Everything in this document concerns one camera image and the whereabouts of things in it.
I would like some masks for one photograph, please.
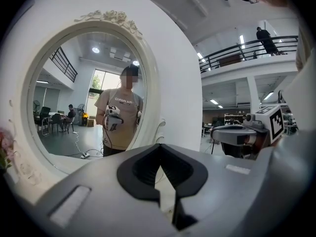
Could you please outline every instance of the black metal railing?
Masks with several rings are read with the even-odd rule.
[[[65,76],[67,76],[72,82],[75,82],[78,73],[71,65],[61,47],[57,48],[57,50],[52,53],[50,59],[61,70],[61,72],[65,74]]]
[[[286,55],[289,52],[296,52],[297,39],[298,36],[280,36],[237,44],[199,59],[199,69],[201,73],[204,73],[268,55]]]

